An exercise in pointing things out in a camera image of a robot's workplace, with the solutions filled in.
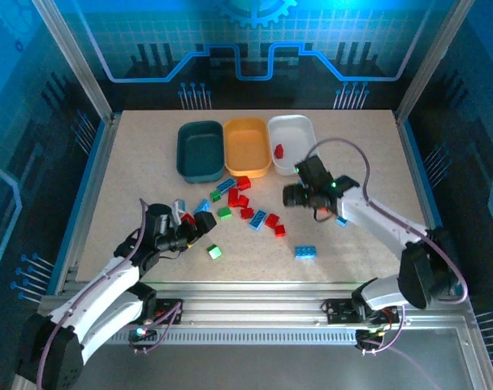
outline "gear graphic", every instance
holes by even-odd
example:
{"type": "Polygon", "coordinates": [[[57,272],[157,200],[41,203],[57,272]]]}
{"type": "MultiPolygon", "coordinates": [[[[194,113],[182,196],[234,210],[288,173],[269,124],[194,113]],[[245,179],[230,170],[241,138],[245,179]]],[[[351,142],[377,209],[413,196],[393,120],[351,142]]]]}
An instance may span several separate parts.
{"type": "Polygon", "coordinates": [[[0,20],[15,39],[21,40],[32,27],[31,0],[0,0],[0,20]]]}
{"type": "Polygon", "coordinates": [[[296,5],[296,0],[215,0],[221,16],[228,16],[230,22],[239,22],[241,27],[259,24],[267,27],[269,22],[278,23],[279,17],[288,15],[288,8],[296,5]]]}

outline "plastic tray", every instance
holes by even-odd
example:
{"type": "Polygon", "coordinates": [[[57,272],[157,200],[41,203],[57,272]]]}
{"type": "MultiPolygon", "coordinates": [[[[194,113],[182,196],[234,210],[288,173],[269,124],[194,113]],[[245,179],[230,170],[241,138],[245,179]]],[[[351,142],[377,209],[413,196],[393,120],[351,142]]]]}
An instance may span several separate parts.
{"type": "Polygon", "coordinates": [[[223,126],[191,122],[178,131],[177,170],[189,183],[216,181],[224,173],[223,126]]]}
{"type": "Polygon", "coordinates": [[[227,169],[233,176],[261,177],[271,164],[266,122],[260,118],[230,119],[224,124],[227,169]]]}
{"type": "Polygon", "coordinates": [[[281,115],[268,122],[270,134],[270,154],[275,170],[284,176],[296,174],[295,164],[302,161],[311,147],[317,143],[313,124],[303,115],[281,115]],[[284,155],[275,157],[275,147],[281,144],[284,155]]]}

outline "white bin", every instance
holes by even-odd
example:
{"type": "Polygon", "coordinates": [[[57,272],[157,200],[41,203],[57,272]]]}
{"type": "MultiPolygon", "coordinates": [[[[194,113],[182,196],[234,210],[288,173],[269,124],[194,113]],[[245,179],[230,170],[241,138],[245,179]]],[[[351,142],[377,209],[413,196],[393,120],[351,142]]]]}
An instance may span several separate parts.
{"type": "Polygon", "coordinates": [[[317,143],[313,124],[303,115],[281,115],[271,118],[268,122],[268,134],[275,170],[284,176],[296,174],[295,164],[302,161],[309,149],[317,143]],[[281,159],[275,157],[275,147],[278,144],[284,149],[281,159]]]}

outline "table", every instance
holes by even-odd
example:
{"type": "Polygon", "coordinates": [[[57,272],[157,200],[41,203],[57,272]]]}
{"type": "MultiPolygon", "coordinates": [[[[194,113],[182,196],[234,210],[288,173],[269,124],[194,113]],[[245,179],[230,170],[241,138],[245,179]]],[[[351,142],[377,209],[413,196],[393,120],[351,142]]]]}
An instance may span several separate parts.
{"type": "MultiPolygon", "coordinates": [[[[139,226],[140,197],[148,203],[166,204],[183,198],[193,210],[215,189],[218,183],[188,184],[175,169],[177,132],[183,124],[209,119],[223,124],[245,116],[267,121],[289,114],[310,118],[318,140],[338,136],[356,142],[371,163],[370,196],[404,217],[424,223],[390,110],[124,111],[76,280],[91,280],[112,257],[116,246],[139,226]]],[[[363,180],[364,163],[356,150],[329,144],[320,149],[320,154],[334,177],[345,174],[363,180]]],[[[284,208],[283,186],[297,179],[278,175],[271,167],[266,176],[253,179],[252,188],[245,192],[254,209],[280,216],[287,232],[284,238],[275,238],[268,227],[255,232],[234,210],[233,218],[218,221],[210,234],[178,259],[163,259],[144,281],[357,282],[398,271],[399,261],[363,227],[352,223],[341,227],[334,221],[319,224],[311,210],[284,208]],[[211,244],[223,251],[219,260],[211,260],[206,252],[211,244]],[[314,261],[296,260],[295,245],[315,245],[318,257],[314,261]]],[[[212,211],[215,214],[225,205],[226,200],[218,201],[212,211]]]]}

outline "robotic arm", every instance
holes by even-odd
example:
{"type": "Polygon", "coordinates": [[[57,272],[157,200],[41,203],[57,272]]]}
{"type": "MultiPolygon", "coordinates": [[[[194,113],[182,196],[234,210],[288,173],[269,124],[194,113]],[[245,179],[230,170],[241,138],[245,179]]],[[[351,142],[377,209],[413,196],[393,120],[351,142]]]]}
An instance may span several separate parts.
{"type": "Polygon", "coordinates": [[[458,279],[448,264],[422,240],[422,236],[428,237],[454,258],[453,247],[443,229],[431,231],[376,201],[369,201],[355,180],[345,175],[333,179],[316,155],[298,163],[296,171],[302,184],[284,188],[285,206],[313,208],[315,219],[317,210],[326,209],[366,228],[400,259],[398,275],[373,279],[353,293],[354,306],[381,310],[410,303],[425,309],[456,286],[458,279]]]}
{"type": "Polygon", "coordinates": [[[169,206],[150,205],[137,249],[133,232],[118,246],[102,272],[71,300],[46,317],[34,314],[26,322],[17,374],[37,382],[42,351],[51,337],[43,388],[70,388],[93,353],[119,329],[133,321],[154,320],[156,291],[139,280],[158,263],[162,253],[184,252],[216,224],[214,216],[205,211],[194,218],[195,224],[183,221],[178,225],[169,206]]]}

